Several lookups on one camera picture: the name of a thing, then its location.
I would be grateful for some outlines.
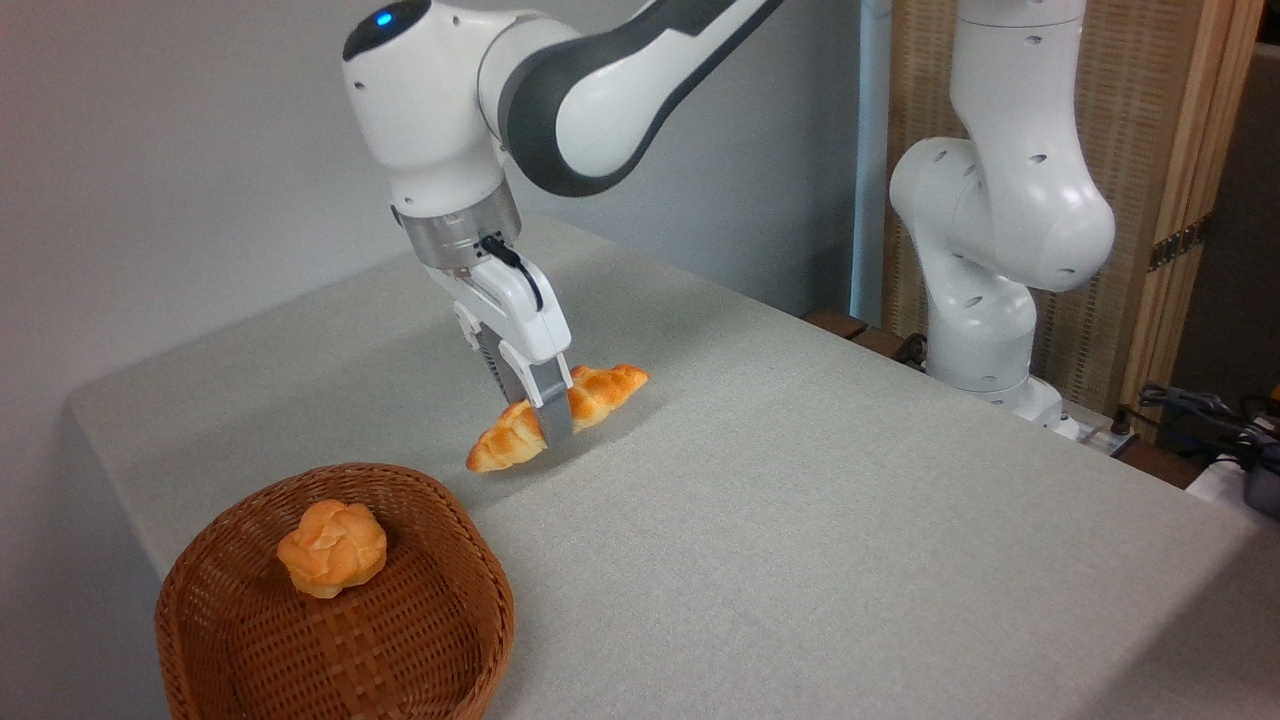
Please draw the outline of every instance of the gray wall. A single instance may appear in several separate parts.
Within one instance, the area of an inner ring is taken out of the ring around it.
[[[0,716],[164,715],[159,582],[64,401],[407,250],[335,60],[379,4],[0,4]],[[586,31],[640,4],[518,3]],[[517,181],[522,208],[788,311],[842,306],[856,14],[788,0],[626,184]]]

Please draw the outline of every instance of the bread roll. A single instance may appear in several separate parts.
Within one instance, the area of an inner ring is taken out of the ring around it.
[[[387,533],[367,507],[321,500],[298,529],[284,536],[275,556],[289,570],[293,587],[320,598],[361,585],[387,564]]]

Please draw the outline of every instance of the croissant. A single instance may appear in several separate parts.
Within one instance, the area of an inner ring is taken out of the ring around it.
[[[612,370],[579,365],[570,375],[573,378],[573,387],[568,389],[573,432],[599,424],[649,382],[649,373],[626,364]],[[504,470],[532,460],[543,450],[547,450],[547,441],[538,415],[527,400],[521,400],[507,407],[498,421],[480,436],[467,455],[467,469],[474,473]]]

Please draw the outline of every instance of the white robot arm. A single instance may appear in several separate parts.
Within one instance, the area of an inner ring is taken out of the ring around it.
[[[1027,287],[1087,283],[1115,237],[1075,128],[1084,6],[960,0],[951,101],[972,140],[916,143],[890,184],[925,279],[928,373],[1068,436],[1061,396],[1029,375]]]
[[[513,249],[508,154],[549,192],[608,190],[781,1],[655,0],[580,37],[535,12],[402,0],[347,38],[347,91],[390,173],[396,220],[508,401],[530,400],[548,445],[572,428],[570,332],[547,277]]]

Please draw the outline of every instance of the brown wicker basket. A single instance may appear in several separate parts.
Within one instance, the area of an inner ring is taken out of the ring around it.
[[[333,600],[275,546],[324,498],[362,502],[387,566]],[[480,717],[511,657],[507,577],[457,500],[390,465],[317,468],[242,500],[174,562],[156,638],[174,717]]]

